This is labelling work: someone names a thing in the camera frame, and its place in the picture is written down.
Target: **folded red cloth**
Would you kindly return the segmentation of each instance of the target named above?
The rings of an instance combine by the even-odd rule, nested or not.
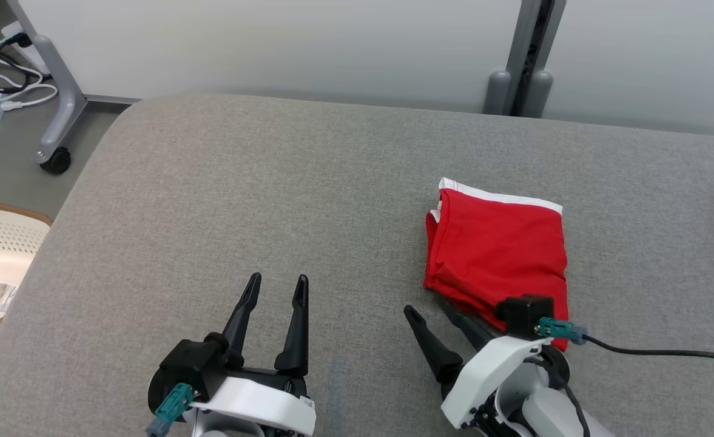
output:
[[[507,297],[550,296],[554,318],[567,320],[567,253],[562,207],[531,197],[482,191],[440,180],[440,202],[426,216],[424,287],[504,330],[494,315]],[[562,351],[567,340],[556,339]]]

